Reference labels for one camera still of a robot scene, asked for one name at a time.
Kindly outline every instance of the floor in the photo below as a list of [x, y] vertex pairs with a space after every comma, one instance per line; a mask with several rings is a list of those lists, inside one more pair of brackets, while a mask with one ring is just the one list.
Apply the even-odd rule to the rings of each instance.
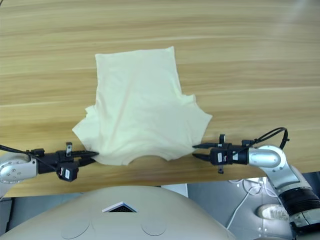
[[[249, 190], [257, 183], [245, 181], [244, 185]], [[245, 197], [246, 191], [242, 183], [217, 181], [188, 184], [188, 194], [189, 198], [198, 203], [207, 213], [222, 225], [227, 226], [235, 208]], [[281, 237], [291, 240], [292, 232], [289, 222], [265, 220], [255, 214], [256, 209], [263, 204], [278, 203], [277, 198], [268, 196], [265, 191], [259, 195], [249, 195], [236, 213], [229, 230], [237, 240], [253, 240], [259, 237]]]
[[[320, 173], [304, 174], [314, 192], [320, 194]], [[230, 183], [229, 181], [215, 181], [193, 184], [167, 185], [166, 189], [178, 192], [198, 203], [206, 212], [226, 226], [230, 220], [235, 208], [244, 198], [246, 191], [256, 186], [258, 183], [245, 180], [243, 183]], [[11, 218], [7, 229], [10, 230], [24, 221], [54, 208], [66, 201], [80, 196], [82, 193], [34, 196], [34, 197], [16, 197], [4, 199], [1, 204], [1, 228], [4, 228], [6, 222], [5, 216], [9, 219], [10, 208]], [[235, 218], [230, 226], [230, 231], [237, 237], [237, 240], [253, 240], [259, 237], [282, 237], [288, 240], [292, 239], [289, 223], [279, 220], [263, 220], [255, 215], [257, 207], [262, 204], [277, 204], [275, 197], [268, 196], [265, 191], [259, 195], [249, 195], [243, 205], [239, 208]]]

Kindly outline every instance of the wood grain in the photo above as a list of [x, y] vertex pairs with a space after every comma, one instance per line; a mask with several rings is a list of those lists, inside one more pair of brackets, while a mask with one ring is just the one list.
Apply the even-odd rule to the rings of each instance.
[[[83, 149], [72, 127], [95, 103], [94, 54], [174, 46], [182, 91], [213, 115], [204, 141], [224, 133], [236, 144], [284, 126], [289, 163], [320, 171], [319, 12], [316, 0], [4, 0], [0, 142], [49, 153], [72, 141]], [[241, 165], [221, 175], [191, 156], [149, 156], [128, 166], [91, 164], [72, 183], [43, 174], [7, 196], [261, 175]]]

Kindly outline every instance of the white cable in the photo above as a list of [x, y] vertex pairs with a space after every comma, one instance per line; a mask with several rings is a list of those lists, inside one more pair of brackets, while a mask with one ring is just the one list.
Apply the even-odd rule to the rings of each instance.
[[235, 216], [236, 216], [239, 208], [242, 206], [242, 204], [244, 204], [244, 202], [246, 201], [246, 199], [248, 198], [248, 196], [249, 196], [249, 195], [258, 195], [258, 194], [261, 193], [261, 191], [259, 191], [259, 192], [256, 193], [256, 194], [250, 193], [251, 190], [252, 190], [252, 189], [255, 189], [255, 188], [260, 188], [260, 189], [262, 189], [262, 186], [261, 186], [261, 185], [259, 185], [259, 186], [253, 186], [253, 187], [251, 187], [251, 188], [246, 192], [246, 195], [244, 196], [244, 198], [242, 199], [242, 201], [239, 203], [239, 205], [238, 205], [238, 206], [236, 207], [236, 209], [234, 210], [234, 212], [233, 212], [233, 214], [232, 214], [232, 217], [231, 217], [228, 225], [226, 226], [226, 229], [229, 229], [229, 228], [230, 228], [233, 220], [235, 219]]
[[250, 188], [249, 190], [247, 190], [246, 187], [245, 187], [245, 180], [246, 180], [246, 179], [244, 179], [243, 182], [242, 182], [242, 187], [243, 187], [243, 189], [244, 189], [244, 191], [245, 191], [246, 193], [249, 193], [249, 194], [252, 195], [252, 196], [257, 196], [257, 195], [259, 195], [259, 194], [262, 193], [262, 191], [263, 191], [263, 186], [262, 186], [260, 183], [259, 183], [259, 185], [254, 186], [254, 187], [260, 187], [260, 188], [259, 188], [259, 191], [256, 192], [256, 193], [251, 193], [251, 192], [250, 192], [251, 188]]

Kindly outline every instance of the gray floor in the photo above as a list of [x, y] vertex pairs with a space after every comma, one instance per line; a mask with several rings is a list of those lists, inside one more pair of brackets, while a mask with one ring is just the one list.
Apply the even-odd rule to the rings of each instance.
[[[257, 183], [245, 182], [246, 189]], [[207, 213], [226, 226], [235, 208], [245, 197], [242, 184], [228, 181], [188, 184], [189, 198], [198, 203]], [[264, 191], [259, 195], [249, 195], [238, 210], [230, 231], [238, 240], [253, 240], [259, 237], [282, 237], [292, 239], [289, 222], [281, 220], [265, 220], [256, 216], [256, 209], [263, 204], [278, 204], [275, 197]]]

